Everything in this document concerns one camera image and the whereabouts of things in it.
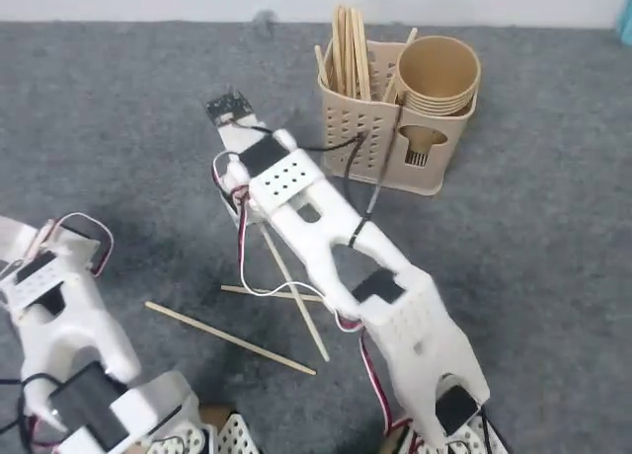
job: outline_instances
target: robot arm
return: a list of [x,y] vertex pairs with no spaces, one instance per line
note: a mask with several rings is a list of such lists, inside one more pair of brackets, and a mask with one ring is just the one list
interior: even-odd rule
[[[387,361],[396,397],[413,428],[430,445],[444,446],[477,415],[490,392],[469,340],[447,314],[433,279],[367,222],[354,248],[373,258],[380,270],[347,289],[331,249],[350,241],[360,216],[286,130],[266,132],[241,95],[224,96],[206,109],[231,157],[220,185],[248,186],[251,214],[274,227],[301,259],[330,311],[364,324]],[[299,215],[306,203],[319,213],[316,222]]]
[[[96,221],[85,216],[85,222]],[[0,260],[9,262],[0,291],[25,354],[26,405],[67,435],[57,452],[119,454],[140,442],[172,445],[160,452],[214,453],[214,427],[202,425],[198,398],[180,373],[128,386],[140,375],[140,362],[94,275],[95,255],[114,242],[91,239],[61,221],[37,231],[0,217],[0,231]],[[75,358],[86,348],[99,360],[76,370]]]

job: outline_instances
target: wooden chopstick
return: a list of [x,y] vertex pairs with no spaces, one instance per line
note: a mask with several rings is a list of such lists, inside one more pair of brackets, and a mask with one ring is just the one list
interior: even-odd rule
[[[270,233],[268,232],[268,229],[266,228],[266,226],[264,224],[259,224],[259,230],[261,230],[261,233],[264,236],[264,240],[268,244],[268,248],[270,249],[270,252],[273,254],[273,257],[275,258],[275,262],[278,265],[278,269],[280,269],[280,272],[283,274],[283,278],[285,278],[285,282],[290,283],[292,281],[295,281],[289,274],[289,270],[287,269],[287,266],[285,265],[283,258],[278,252],[277,245],[275,244],[275,241],[273,240]],[[323,342],[323,339],[320,337],[320,333],[318,332],[318,329],[316,329],[316,325],[314,324],[314,321],[312,320],[312,317],[310,316],[309,311],[307,311],[307,308],[305,307],[305,302],[302,300],[302,298],[298,294],[296,285],[290,284],[289,291],[294,297],[294,300],[296,301],[296,305],[298,306],[298,310],[300,311],[300,314],[303,317],[303,320],[305,321],[307,330],[309,331],[309,334],[311,335],[311,337],[314,339],[314,343],[316,343],[316,346],[318,347],[320,354],[323,356],[326,362],[329,362],[330,358],[329,358],[329,352],[327,351],[327,347],[325,347],[325,343]]]
[[[222,284],[221,285],[221,290],[222,291],[228,291],[229,293],[239,293],[239,294],[251,294],[250,291],[248,291],[246,288],[244,288],[243,286],[231,286],[230,284]],[[255,291],[261,291],[263,293],[268,293],[269,290],[268,289],[259,289],[259,288],[255,288]],[[310,301],[313,303],[322,303],[323,299],[320,296],[315,296],[313,294],[303,294],[303,293],[298,293],[301,297],[301,299],[303,301]],[[294,295],[292,293],[290,293],[289,291],[278,291],[275,294],[271,294],[270,296],[268,296],[269,298],[281,298],[281,299],[294,299]]]
[[338,91],[340,94],[347,95],[349,92],[347,91],[347,75],[349,74],[349,70],[347,69],[347,62],[345,58],[347,57],[347,30],[345,28],[345,22],[347,17],[347,8],[340,7],[338,9],[338,35],[340,40],[340,65],[341,65],[341,79],[343,82],[342,90]]
[[[413,42],[415,40],[415,38],[417,37],[417,29],[416,28],[412,28],[411,32],[408,33],[408,38],[406,39],[406,45],[410,44],[411,42]],[[393,91],[393,88],[395,87],[395,74],[397,71],[393,71],[393,75],[391,76],[391,78],[388,81],[388,85],[386,86],[386,89],[384,90],[384,96],[382,97],[382,102],[386,102],[386,103],[390,103],[391,102],[391,94]]]
[[306,367],[305,365],[302,365],[298,362],[290,360],[289,358],[283,357],[282,355],[278,355],[274,352],[270,352],[269,350],[265,348],[261,348],[258,345],[254,345],[253,343],[250,343],[246,340],[241,340],[228,333],[224,333],[223,331],[216,329],[212,326],[209,326],[208,324],[201,323],[200,321],[196,319],[190,318],[189,316],[185,316],[184,314],[177,313],[176,311],[173,311],[159,304],[153,303],[151,301],[145,301],[145,307],[147,309],[151,309],[152,311],[156,311],[160,314],[163,314],[164,316],[180,321],[181,323],[185,323],[185,324],[188,324],[189,326],[193,326],[194,328],[204,331],[206,333],[213,334],[214,336],[220,339],[224,339],[225,341],[232,342],[236,345],[239,345],[240,347],[250,350],[251,352],[257,353],[258,355],[262,357],[269,358],[270,360],[281,363],[287,367],[293,368],[294,370],[298,370],[299,372],[303,372],[308,375],[316,375],[315,370],[309,367]]
[[336,7],[334,13],[334,20],[332,21],[332,46],[333,46],[333,64],[334,64],[334,78],[332,82],[336,85],[336,92],[343,93],[345,86],[343,83],[343,59],[340,51],[340,32],[338,28],[338,11],[343,8],[340,5]]
[[327,69],[325,68],[325,58],[323,57],[323,51],[318,44],[314,46],[314,53],[316,54],[316,63],[318,64],[318,75],[321,81],[327,89],[331,89],[329,86],[329,77],[327,77]]
[[356,98],[356,62],[354,61],[354,31],[352,13],[345,15],[345,94]]
[[366,40],[361,13],[352,8],[352,27],[354,32],[355,70],[359,85],[359,97],[363,101],[371,100],[370,83],[368,81],[368,58],[366,57]]

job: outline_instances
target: stack of paper cups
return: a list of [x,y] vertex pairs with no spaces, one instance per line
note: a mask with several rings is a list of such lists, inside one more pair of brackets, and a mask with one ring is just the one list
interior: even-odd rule
[[476,52],[449,37],[423,37],[399,56],[395,86],[405,106],[421,114],[452,115],[474,97],[481,80]]

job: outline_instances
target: gray carpet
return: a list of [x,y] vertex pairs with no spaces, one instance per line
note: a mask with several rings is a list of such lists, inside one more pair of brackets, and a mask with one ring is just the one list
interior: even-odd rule
[[[492,419],[522,453],[632,449],[632,49],[610,32],[421,29],[470,42],[479,109],[437,198],[386,190],[375,220],[432,274],[488,377]],[[371,27],[403,39],[403,26]],[[312,306],[218,290],[235,229],[209,179],[219,138],[201,103],[232,84],[271,126],[319,141],[313,44],[327,28],[0,25],[0,213],[41,224],[83,209],[117,237],[100,280],[147,377],[176,367],[230,402],[267,453],[370,453],[380,411],[356,337]],[[368,187],[353,184],[358,199]],[[341,258],[345,278],[365,270]],[[303,276],[297,262],[293,271]],[[249,241],[258,286],[280,275]],[[151,314],[153,299],[297,359],[306,376]],[[0,325],[2,376],[19,345]],[[16,393],[2,389],[0,423]],[[1,439],[18,452],[17,435]]]

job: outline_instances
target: utensil holder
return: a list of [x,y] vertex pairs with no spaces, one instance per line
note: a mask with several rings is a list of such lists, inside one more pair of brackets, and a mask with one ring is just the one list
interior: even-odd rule
[[[366,140],[352,163],[350,179],[374,184],[386,155],[399,108],[395,104],[378,101],[383,97],[386,86],[395,72],[397,59],[405,44],[367,41],[366,45],[371,97],[375,102],[365,102],[333,92],[325,87],[320,77],[318,85],[322,94],[325,145],[337,145],[359,132],[366,132]],[[325,68],[330,74],[331,43],[325,54]],[[477,95],[478,93],[475,93],[472,101],[454,115],[430,116],[404,108],[383,185],[421,195],[434,195],[439,192],[456,145],[468,119],[476,109]],[[422,142],[427,141],[428,151],[420,153],[419,140],[411,143],[404,134],[414,135],[414,139],[421,139]],[[352,149],[353,146],[350,145],[324,153],[323,165],[333,175],[343,176]]]

